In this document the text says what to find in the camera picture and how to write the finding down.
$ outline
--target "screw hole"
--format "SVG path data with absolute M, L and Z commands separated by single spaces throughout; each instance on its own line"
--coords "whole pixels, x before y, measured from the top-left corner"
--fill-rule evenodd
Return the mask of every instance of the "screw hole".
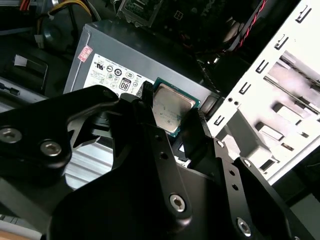
M 233 189 L 236 190 L 236 191 L 239 190 L 239 188 L 238 188 L 237 185 L 235 185 L 235 184 L 232 184 L 232 187 L 233 187 Z
M 162 137 L 160 137 L 159 135 L 155 135 L 155 139 L 157 139 L 159 142 L 162 142 Z
M 166 153 L 161 152 L 160 153 L 160 158 L 167 160 L 169 157 L 168 157 L 168 155 Z

